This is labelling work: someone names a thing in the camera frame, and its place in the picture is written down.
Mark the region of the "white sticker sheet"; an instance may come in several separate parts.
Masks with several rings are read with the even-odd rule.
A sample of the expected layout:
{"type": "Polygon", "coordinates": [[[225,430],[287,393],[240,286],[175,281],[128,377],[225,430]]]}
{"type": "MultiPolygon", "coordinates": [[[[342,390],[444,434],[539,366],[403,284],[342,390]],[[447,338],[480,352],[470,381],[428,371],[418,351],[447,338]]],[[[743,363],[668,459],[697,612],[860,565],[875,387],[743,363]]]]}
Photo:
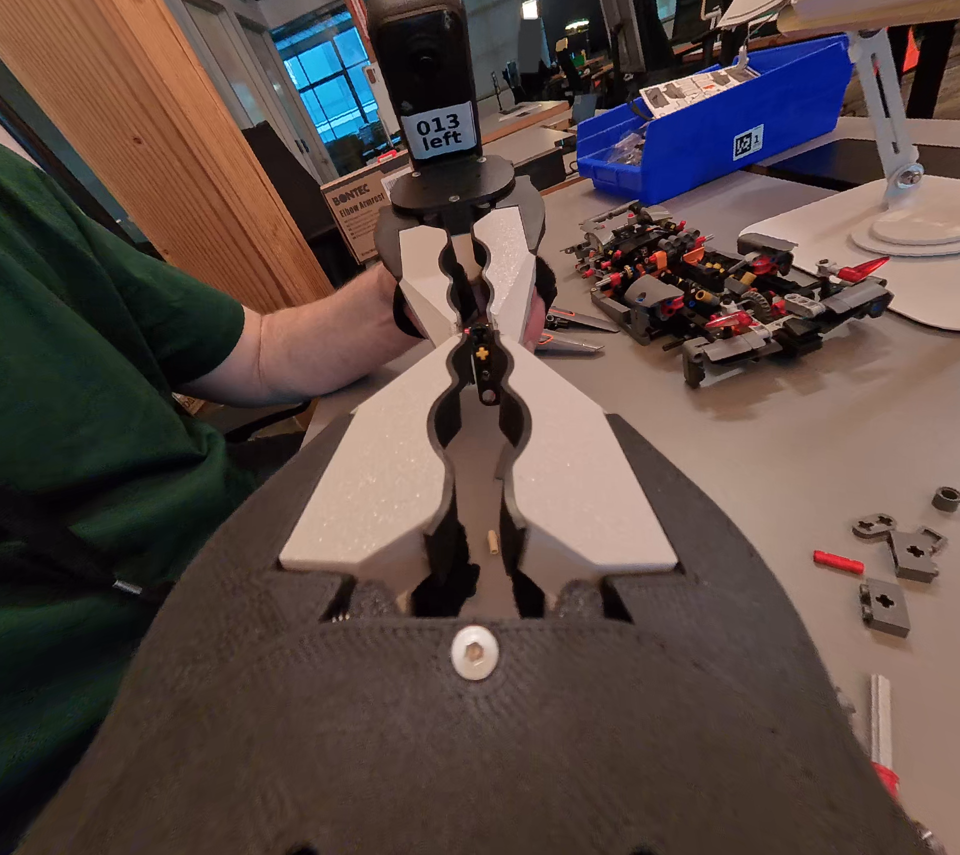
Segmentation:
{"type": "Polygon", "coordinates": [[[643,105],[639,111],[644,117],[660,119],[732,91],[760,75],[749,64],[700,71],[642,89],[636,104],[643,105]]]}

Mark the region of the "large grid window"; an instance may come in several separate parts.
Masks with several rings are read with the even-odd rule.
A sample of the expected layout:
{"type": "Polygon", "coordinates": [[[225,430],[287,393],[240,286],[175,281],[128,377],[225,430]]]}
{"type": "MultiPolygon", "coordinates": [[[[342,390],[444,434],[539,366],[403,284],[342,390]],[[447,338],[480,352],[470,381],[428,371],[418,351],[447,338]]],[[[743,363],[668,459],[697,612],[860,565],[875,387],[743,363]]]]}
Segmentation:
{"type": "Polygon", "coordinates": [[[271,36],[325,146],[349,136],[360,139],[363,153],[390,144],[365,74],[370,59],[347,11],[271,36]]]}

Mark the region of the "brown cardboard box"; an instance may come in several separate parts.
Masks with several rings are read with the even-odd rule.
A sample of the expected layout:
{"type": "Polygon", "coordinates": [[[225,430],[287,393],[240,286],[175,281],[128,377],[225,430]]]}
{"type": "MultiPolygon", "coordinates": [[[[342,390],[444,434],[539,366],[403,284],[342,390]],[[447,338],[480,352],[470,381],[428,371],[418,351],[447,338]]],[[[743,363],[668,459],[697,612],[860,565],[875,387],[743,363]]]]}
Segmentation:
{"type": "Polygon", "coordinates": [[[355,260],[363,265],[378,256],[375,233],[379,212],[389,206],[391,189],[407,168],[384,174],[370,167],[321,186],[321,193],[355,260]]]}

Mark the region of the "clear plastic parts bags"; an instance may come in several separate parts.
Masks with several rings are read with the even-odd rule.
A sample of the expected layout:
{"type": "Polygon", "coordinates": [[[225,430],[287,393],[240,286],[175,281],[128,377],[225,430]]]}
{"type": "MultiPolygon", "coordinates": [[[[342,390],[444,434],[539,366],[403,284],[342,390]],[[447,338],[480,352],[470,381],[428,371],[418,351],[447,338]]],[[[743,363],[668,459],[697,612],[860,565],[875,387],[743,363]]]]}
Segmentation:
{"type": "Polygon", "coordinates": [[[610,147],[603,161],[607,165],[639,167],[642,164],[648,129],[649,124],[644,123],[640,128],[628,132],[610,147]]]}

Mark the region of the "dark upright board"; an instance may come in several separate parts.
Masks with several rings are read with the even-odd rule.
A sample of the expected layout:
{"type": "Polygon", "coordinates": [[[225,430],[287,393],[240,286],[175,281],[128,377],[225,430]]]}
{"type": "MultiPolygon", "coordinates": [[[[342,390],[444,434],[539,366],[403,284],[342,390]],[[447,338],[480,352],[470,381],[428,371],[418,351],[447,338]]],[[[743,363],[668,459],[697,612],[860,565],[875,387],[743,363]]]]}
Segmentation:
{"type": "Polygon", "coordinates": [[[268,121],[241,129],[256,160],[309,246],[340,238],[321,185],[268,121]]]}

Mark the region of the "partly built lego car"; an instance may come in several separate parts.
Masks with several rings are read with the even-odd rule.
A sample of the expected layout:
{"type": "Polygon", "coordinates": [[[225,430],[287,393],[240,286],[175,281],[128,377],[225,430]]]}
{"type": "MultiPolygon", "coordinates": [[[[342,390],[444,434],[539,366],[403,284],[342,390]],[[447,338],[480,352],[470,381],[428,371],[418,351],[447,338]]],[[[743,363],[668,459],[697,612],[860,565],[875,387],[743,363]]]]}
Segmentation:
{"type": "Polygon", "coordinates": [[[801,282],[791,276],[794,241],[746,232],[726,252],[660,205],[630,201],[579,227],[582,241],[564,252],[592,302],[638,344],[677,349],[691,389],[716,370],[810,354],[841,325],[881,318],[894,299],[880,275],[889,257],[824,259],[801,282]]]}

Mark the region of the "scattered loose lego pieces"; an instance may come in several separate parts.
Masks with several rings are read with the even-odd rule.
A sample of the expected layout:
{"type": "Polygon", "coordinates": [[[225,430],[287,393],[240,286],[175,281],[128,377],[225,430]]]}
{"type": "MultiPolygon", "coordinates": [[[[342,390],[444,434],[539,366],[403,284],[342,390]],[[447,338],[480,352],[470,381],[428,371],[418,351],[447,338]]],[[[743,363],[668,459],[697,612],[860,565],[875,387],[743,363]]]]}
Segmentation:
{"type": "MultiPolygon", "coordinates": [[[[863,578],[858,588],[861,619],[872,631],[905,640],[911,631],[911,621],[906,595],[899,582],[932,584],[940,574],[937,556],[947,539],[928,525],[919,525],[911,532],[901,530],[896,519],[886,512],[862,515],[850,527],[853,535],[861,540],[886,544],[896,578],[895,582],[863,578]]],[[[897,800],[900,779],[894,770],[892,708],[889,679],[872,675],[869,681],[870,763],[888,793],[897,800]]]]}

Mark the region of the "blue plastic parts bin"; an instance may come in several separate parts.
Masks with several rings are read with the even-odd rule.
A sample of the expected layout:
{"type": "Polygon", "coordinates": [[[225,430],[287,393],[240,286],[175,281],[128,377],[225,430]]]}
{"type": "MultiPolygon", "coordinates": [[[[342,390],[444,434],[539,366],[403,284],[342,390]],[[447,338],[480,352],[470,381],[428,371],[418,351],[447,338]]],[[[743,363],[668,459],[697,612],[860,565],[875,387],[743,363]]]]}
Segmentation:
{"type": "Polygon", "coordinates": [[[760,73],[661,118],[638,99],[579,123],[577,165],[599,190],[645,204],[668,201],[834,130],[853,73],[845,34],[750,52],[760,73]],[[648,124],[640,166],[608,165],[606,152],[648,124]]]}

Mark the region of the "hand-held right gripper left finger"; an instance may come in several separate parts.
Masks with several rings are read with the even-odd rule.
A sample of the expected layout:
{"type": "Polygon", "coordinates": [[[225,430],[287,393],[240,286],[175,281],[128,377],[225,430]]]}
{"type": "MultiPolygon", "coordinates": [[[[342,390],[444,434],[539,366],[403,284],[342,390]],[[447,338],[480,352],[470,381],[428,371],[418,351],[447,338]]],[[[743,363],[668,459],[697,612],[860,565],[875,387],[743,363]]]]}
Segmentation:
{"type": "Polygon", "coordinates": [[[297,574],[378,583],[415,614],[459,614],[472,563],[446,448],[470,339],[455,333],[316,437],[329,459],[278,556],[297,574]]]}

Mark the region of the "black bent lego beam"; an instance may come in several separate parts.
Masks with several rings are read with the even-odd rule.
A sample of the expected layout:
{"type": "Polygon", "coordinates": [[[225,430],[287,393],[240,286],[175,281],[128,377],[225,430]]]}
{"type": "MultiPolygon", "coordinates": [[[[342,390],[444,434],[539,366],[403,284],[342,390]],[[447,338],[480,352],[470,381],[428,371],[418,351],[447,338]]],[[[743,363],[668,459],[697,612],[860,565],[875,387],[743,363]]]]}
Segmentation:
{"type": "Polygon", "coordinates": [[[472,380],[479,400],[486,407],[498,406],[501,399],[502,353],[497,338],[492,342],[471,342],[470,365],[472,380]]]}

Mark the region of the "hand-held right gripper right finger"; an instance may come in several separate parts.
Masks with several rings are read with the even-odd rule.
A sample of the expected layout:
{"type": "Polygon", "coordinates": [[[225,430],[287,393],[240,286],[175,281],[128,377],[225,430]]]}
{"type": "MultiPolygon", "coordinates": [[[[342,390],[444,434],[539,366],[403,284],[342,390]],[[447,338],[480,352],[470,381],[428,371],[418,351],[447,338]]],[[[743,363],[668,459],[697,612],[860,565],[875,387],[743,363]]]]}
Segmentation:
{"type": "Polygon", "coordinates": [[[490,559],[489,615],[541,616],[572,583],[673,572],[677,552],[616,433],[632,427],[510,337],[496,333],[490,352],[503,574],[490,559]]]}

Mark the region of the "black equipment case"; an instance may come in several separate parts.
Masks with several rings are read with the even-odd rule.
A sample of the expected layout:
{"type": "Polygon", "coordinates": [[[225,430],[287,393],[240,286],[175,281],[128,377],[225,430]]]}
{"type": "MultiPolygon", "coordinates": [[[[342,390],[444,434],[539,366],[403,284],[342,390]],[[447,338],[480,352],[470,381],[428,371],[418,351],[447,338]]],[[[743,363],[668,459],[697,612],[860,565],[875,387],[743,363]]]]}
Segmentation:
{"type": "Polygon", "coordinates": [[[522,177],[527,177],[534,189],[541,194],[554,191],[569,177],[565,162],[565,150],[557,144],[537,153],[520,164],[510,163],[514,172],[513,181],[497,199],[505,199],[516,188],[522,177]]]}

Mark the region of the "person's left forearm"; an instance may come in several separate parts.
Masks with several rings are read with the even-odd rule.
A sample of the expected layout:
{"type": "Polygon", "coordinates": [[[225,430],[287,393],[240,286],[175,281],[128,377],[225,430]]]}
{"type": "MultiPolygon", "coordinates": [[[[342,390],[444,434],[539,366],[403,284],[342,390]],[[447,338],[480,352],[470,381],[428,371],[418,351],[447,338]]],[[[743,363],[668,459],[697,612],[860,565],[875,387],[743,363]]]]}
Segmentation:
{"type": "Polygon", "coordinates": [[[226,358],[175,389],[235,407],[302,403],[333,393],[401,357],[422,339],[398,325],[397,282],[380,263],[310,304],[259,314],[226,358]]]}

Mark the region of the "white book stand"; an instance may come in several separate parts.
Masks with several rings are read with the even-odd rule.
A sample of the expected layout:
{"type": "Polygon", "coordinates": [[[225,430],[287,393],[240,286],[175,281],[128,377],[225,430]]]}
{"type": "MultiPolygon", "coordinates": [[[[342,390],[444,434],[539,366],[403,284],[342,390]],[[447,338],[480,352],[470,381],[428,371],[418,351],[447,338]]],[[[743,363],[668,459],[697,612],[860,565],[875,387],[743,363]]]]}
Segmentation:
{"type": "Polygon", "coordinates": [[[925,172],[911,139],[890,27],[958,19],[959,0],[792,0],[783,33],[846,31],[882,165],[881,178],[749,227],[796,243],[795,266],[889,256],[892,309],[920,324],[959,329],[959,181],[925,172]]]}

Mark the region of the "black computer monitor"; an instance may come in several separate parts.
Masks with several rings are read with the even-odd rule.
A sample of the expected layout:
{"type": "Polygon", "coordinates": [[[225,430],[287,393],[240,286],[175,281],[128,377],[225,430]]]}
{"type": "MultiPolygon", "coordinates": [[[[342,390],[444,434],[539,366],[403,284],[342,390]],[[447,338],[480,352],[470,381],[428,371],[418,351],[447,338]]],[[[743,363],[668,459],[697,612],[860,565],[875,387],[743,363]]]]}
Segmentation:
{"type": "Polygon", "coordinates": [[[585,21],[585,29],[574,31],[575,39],[583,35],[587,49],[594,56],[607,54],[622,76],[660,69],[660,55],[671,62],[657,0],[538,0],[538,10],[552,55],[568,37],[568,27],[585,21]]]}

